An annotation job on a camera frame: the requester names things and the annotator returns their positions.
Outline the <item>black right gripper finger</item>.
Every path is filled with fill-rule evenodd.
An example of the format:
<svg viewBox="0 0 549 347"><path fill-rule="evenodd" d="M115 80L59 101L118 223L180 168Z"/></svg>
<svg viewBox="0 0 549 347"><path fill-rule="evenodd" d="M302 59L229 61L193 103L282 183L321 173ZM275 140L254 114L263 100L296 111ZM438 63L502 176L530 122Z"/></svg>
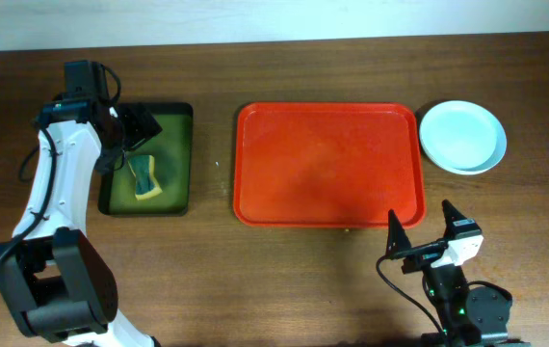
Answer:
<svg viewBox="0 0 549 347"><path fill-rule="evenodd" d="M400 220L395 211L388 211L388 235L385 256L387 258L403 258L406 257L411 250L411 244L405 234Z"/></svg>
<svg viewBox="0 0 549 347"><path fill-rule="evenodd" d="M442 202L442 211L445 219L444 237L449 240L459 238L469 229L467 218L460 213L448 200Z"/></svg>

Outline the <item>yellow green sponge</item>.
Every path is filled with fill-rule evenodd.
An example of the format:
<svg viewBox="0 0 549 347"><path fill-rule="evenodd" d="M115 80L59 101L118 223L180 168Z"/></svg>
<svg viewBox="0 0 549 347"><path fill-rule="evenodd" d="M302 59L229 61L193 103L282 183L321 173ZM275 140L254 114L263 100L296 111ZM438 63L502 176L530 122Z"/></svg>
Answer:
<svg viewBox="0 0 549 347"><path fill-rule="evenodd" d="M135 177L135 197L149 200L163 192L155 177L155 158L152 155L132 156L128 160L131 173Z"/></svg>

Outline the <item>light blue plate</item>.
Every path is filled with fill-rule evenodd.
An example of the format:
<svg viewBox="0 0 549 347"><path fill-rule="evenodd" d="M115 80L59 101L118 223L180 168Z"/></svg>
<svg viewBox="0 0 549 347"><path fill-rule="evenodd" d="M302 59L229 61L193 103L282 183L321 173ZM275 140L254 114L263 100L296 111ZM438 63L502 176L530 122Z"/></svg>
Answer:
<svg viewBox="0 0 549 347"><path fill-rule="evenodd" d="M508 139L502 123L478 104L451 100L437 103L422 117L419 126L422 142L489 142Z"/></svg>

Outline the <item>white plate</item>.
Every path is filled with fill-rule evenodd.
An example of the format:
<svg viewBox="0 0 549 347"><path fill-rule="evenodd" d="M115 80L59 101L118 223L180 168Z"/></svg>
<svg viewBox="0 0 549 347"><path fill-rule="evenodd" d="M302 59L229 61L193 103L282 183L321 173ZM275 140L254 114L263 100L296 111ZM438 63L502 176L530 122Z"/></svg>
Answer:
<svg viewBox="0 0 549 347"><path fill-rule="evenodd" d="M497 166L507 151L507 142L422 142L422 149L440 169L460 175L485 173Z"/></svg>

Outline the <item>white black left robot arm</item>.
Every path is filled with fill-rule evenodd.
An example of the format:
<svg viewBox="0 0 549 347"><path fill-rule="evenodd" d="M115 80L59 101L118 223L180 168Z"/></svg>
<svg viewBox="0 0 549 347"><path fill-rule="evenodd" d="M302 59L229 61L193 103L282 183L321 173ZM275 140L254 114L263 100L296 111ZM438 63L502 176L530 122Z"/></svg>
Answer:
<svg viewBox="0 0 549 347"><path fill-rule="evenodd" d="M0 294L19 331L67 346L156 347L118 308L111 269L88 240L92 175L110 174L161 131L146 111L117 109L116 74L68 62L65 89L35 118L39 159L25 211L0 243Z"/></svg>

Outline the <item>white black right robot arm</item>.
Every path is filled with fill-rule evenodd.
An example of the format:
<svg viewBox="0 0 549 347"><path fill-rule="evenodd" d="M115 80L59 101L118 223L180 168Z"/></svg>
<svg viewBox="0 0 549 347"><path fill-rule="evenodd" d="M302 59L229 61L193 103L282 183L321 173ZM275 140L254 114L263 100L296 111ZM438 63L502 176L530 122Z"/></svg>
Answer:
<svg viewBox="0 0 549 347"><path fill-rule="evenodd" d="M385 258L421 273L440 332L428 342L494 346L508 339L508 290L462 270L483 232L450 202L439 239L412 245L425 216L421 158L445 158L438 132L397 103L256 102L238 118L233 208L260 227L384 227Z"/></svg>

